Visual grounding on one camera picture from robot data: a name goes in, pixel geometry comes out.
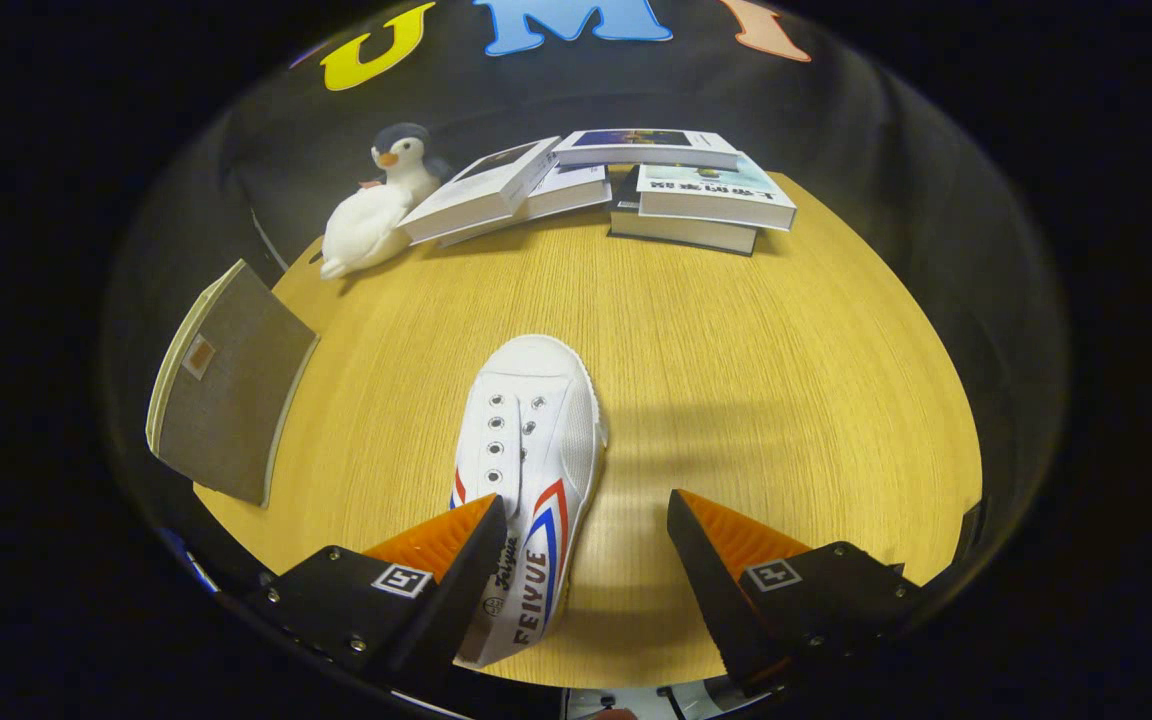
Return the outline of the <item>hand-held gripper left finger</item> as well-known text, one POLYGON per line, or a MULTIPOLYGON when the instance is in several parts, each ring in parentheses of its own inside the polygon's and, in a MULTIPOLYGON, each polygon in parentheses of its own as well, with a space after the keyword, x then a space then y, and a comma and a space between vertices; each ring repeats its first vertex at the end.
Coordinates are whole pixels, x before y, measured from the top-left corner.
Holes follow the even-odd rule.
POLYGON ((442 684, 506 541, 502 497, 362 552, 329 544, 262 588, 262 623, 369 683, 442 684))

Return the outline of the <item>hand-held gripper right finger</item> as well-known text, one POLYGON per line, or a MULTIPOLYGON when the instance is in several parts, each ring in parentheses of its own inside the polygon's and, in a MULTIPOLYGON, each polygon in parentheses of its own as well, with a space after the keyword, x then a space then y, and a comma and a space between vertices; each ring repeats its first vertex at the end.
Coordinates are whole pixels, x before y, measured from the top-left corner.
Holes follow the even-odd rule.
POLYGON ((850 541, 812 547, 685 488, 667 532, 728 679, 753 696, 840 673, 895 637, 920 585, 850 541))

